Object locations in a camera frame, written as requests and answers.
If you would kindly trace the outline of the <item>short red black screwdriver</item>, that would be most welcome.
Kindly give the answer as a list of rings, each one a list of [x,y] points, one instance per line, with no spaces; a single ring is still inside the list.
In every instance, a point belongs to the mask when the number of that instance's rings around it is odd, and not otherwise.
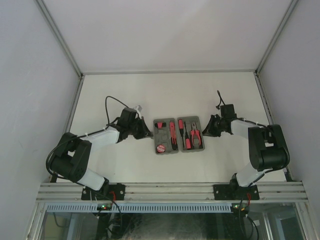
[[[191,142],[190,142],[190,137],[188,134],[186,122],[184,122],[184,139],[185,139],[185,148],[187,150],[190,150],[191,149]]]

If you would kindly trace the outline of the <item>long red black screwdriver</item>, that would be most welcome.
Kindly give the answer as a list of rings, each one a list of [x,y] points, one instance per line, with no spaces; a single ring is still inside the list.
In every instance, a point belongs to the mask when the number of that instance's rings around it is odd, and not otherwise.
[[[178,128],[181,136],[182,146],[185,146],[185,140],[184,140],[184,122],[182,119],[178,120]]]

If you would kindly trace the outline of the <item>red black pliers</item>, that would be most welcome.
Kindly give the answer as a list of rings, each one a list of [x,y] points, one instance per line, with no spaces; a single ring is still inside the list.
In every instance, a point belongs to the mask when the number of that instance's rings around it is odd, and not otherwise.
[[[202,145],[202,139],[201,139],[201,134],[200,131],[197,128],[197,124],[195,122],[191,123],[191,142],[192,146],[195,147],[196,145],[200,148]]]

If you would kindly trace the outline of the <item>red hex key set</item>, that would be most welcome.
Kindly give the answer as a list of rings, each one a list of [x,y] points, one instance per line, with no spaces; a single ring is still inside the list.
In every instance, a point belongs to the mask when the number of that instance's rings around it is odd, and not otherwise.
[[[157,128],[157,129],[162,129],[162,128],[165,128],[167,126],[167,124],[164,122],[164,121],[159,121],[159,122],[156,122],[154,124],[154,126]]]

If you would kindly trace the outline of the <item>black tape roll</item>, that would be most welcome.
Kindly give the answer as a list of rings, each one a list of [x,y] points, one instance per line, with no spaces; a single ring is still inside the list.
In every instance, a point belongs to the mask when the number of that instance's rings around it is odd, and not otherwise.
[[[162,144],[159,144],[157,147],[156,147],[156,152],[158,154],[162,154],[166,151],[166,147]]]

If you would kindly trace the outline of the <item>grey plastic tool case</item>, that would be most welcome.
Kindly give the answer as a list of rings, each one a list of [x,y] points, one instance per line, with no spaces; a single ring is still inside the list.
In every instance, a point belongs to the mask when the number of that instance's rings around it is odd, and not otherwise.
[[[189,135],[190,143],[191,143],[191,149],[186,149],[185,127],[184,127],[184,134],[183,134],[184,135],[184,147],[183,147],[182,139],[181,139],[181,135],[180,135],[180,131],[179,131],[179,125],[178,125],[179,119],[182,119],[183,125],[184,125],[184,122],[186,122],[186,127],[187,127],[187,131],[188,131],[188,135]],[[158,129],[155,127],[156,122],[165,122],[166,127]],[[170,134],[170,122],[174,122],[174,124],[175,124],[176,142],[177,142],[177,147],[178,147],[177,150],[172,149],[171,134]],[[193,147],[193,145],[192,145],[192,137],[191,137],[191,129],[192,129],[191,124],[192,124],[192,122],[196,123],[197,129],[200,132],[201,147],[198,147],[197,145],[195,147]],[[153,121],[153,139],[154,139],[154,148],[155,148],[156,155],[177,154],[178,152],[182,152],[182,153],[201,152],[205,149],[205,143],[203,140],[200,118],[196,115],[178,117],[177,119],[175,119],[175,118],[155,119]],[[164,153],[157,153],[156,148],[158,145],[164,145],[166,147],[166,150]]]

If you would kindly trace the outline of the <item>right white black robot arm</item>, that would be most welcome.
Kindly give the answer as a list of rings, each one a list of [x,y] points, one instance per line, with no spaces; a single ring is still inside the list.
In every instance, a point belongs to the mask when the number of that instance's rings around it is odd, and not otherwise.
[[[266,174],[282,170],[290,163],[287,143],[278,124],[263,125],[239,118],[233,104],[216,106],[220,114],[212,115],[202,132],[206,137],[222,133],[241,136],[248,141],[249,163],[233,174],[228,184],[213,185],[215,200],[259,200],[257,182]]]

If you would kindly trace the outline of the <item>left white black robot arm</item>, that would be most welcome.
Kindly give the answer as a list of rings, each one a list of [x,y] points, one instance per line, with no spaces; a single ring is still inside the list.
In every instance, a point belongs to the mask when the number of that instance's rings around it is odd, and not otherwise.
[[[109,196],[109,180],[88,168],[90,155],[102,147],[118,144],[132,135],[136,140],[151,138],[140,105],[125,107],[121,115],[101,130],[82,136],[67,132],[48,154],[46,169],[51,175],[83,185],[92,190],[93,196],[104,200]]]

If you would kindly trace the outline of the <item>red black utility knife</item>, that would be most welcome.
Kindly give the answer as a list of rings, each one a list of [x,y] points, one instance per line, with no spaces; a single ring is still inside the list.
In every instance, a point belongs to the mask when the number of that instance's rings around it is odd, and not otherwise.
[[[172,146],[172,149],[176,151],[178,149],[178,145],[177,145],[175,123],[173,121],[169,122],[169,129],[170,129],[171,146]]]

